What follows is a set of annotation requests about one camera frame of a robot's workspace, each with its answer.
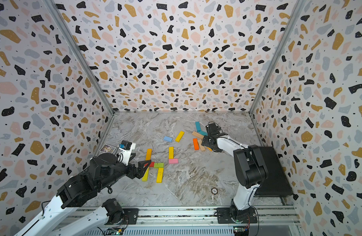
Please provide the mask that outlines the lime green block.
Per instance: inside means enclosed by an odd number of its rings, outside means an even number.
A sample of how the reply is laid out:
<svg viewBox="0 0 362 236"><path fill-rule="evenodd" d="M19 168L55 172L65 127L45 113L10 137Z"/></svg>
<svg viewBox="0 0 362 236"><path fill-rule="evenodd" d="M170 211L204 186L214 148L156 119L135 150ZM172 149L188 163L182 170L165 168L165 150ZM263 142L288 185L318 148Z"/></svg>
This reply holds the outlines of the lime green block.
<svg viewBox="0 0 362 236"><path fill-rule="evenodd" d="M164 163L154 163L154 168L163 168L164 167Z"/></svg>

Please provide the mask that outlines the orange block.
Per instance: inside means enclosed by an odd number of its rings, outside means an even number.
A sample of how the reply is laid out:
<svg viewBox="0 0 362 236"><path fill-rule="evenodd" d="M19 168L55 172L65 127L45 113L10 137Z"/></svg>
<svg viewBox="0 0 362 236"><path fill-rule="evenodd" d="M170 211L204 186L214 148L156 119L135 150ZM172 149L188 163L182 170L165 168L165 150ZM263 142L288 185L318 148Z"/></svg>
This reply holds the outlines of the orange block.
<svg viewBox="0 0 362 236"><path fill-rule="evenodd" d="M199 143L198 143L197 138L193 139L193 146L194 146L194 150L199 150Z"/></svg>

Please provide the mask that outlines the orange-yellow long block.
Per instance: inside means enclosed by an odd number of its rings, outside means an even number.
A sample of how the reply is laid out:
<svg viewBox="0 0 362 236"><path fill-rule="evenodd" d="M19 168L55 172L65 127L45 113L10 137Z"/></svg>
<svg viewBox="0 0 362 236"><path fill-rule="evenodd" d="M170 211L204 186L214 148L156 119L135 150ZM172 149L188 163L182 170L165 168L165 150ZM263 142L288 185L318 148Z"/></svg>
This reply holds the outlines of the orange-yellow long block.
<svg viewBox="0 0 362 236"><path fill-rule="evenodd" d="M149 148L147 149L145 160L151 160L151 155L152 155L152 149Z"/></svg>

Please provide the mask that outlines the yellow long block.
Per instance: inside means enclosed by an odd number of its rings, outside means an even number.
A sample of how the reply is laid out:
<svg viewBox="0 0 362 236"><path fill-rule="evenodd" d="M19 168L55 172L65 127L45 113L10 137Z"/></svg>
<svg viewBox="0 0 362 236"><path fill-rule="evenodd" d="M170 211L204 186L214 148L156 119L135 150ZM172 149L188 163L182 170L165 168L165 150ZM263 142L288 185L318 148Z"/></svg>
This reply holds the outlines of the yellow long block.
<svg viewBox="0 0 362 236"><path fill-rule="evenodd" d="M184 132L180 131L179 134L177 135L175 141L179 143L181 141L183 135L184 135Z"/></svg>

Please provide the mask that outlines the pink block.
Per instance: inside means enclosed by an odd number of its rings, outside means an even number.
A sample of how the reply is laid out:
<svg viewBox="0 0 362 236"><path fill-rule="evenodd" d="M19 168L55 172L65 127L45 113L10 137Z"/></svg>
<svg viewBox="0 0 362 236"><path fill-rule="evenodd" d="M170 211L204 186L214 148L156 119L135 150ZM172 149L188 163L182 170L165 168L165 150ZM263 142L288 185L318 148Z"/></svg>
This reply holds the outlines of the pink block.
<svg viewBox="0 0 362 236"><path fill-rule="evenodd" d="M179 163L179 160L178 160L177 158L169 159L169 160L168 160L168 163L169 163L169 164L178 164L178 163Z"/></svg>

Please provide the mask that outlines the natural wood long block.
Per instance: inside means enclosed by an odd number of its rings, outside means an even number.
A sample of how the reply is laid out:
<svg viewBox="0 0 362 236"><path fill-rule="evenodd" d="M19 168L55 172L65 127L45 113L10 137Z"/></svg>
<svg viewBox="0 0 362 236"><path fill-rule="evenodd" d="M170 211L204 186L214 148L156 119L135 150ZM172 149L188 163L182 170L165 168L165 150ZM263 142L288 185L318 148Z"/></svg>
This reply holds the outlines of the natural wood long block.
<svg viewBox="0 0 362 236"><path fill-rule="evenodd" d="M206 148L202 145L202 140L198 139L199 148L201 151L205 151Z"/></svg>

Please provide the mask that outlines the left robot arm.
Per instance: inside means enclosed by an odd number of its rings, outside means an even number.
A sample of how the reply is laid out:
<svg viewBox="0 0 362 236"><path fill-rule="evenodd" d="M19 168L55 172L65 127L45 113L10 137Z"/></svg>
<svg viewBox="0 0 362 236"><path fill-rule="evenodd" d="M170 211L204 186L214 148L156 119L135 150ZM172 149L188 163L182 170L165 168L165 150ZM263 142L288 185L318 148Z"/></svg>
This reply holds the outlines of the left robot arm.
<svg viewBox="0 0 362 236"><path fill-rule="evenodd" d="M103 189L112 192L112 186L121 178L141 179L151 160L135 164L123 164L110 153L102 154L90 160L89 167L78 175L71 177L61 186L56 195L42 211L21 229L19 236L80 236L103 225L128 226L135 221L129 218L115 198L106 200L92 213L62 227L62 223L71 213L95 198Z"/></svg>

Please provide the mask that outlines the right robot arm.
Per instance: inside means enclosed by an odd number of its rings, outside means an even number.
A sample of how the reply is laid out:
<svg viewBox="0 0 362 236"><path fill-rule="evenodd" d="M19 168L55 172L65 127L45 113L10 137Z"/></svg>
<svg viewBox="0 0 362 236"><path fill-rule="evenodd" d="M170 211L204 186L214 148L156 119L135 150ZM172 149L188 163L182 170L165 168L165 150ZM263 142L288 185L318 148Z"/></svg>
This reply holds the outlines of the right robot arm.
<svg viewBox="0 0 362 236"><path fill-rule="evenodd" d="M230 215L233 221L243 222L250 218L253 197L268 176L261 148L234 140L216 123L210 122L205 128L207 135L204 136L202 145L214 152L224 151L234 158L239 186L231 201Z"/></svg>

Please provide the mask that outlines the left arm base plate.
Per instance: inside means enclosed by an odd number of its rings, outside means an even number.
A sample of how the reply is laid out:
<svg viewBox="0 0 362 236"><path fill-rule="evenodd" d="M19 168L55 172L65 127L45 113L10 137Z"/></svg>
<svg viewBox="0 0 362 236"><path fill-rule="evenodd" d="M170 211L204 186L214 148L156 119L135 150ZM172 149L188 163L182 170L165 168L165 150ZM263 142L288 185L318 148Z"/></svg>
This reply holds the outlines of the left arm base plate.
<svg viewBox="0 0 362 236"><path fill-rule="evenodd" d="M124 208L121 210L115 210L109 216L108 223L112 225L136 225L138 215L138 208Z"/></svg>

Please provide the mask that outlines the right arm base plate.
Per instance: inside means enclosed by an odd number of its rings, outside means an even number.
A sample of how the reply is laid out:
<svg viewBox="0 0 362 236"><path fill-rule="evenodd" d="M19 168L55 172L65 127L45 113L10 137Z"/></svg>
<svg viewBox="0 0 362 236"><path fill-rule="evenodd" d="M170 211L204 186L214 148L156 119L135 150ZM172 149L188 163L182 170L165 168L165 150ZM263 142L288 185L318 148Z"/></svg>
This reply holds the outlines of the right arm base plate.
<svg viewBox="0 0 362 236"><path fill-rule="evenodd" d="M234 207L219 207L214 216L219 224L252 224L258 223L256 210L250 207L245 210L236 210Z"/></svg>

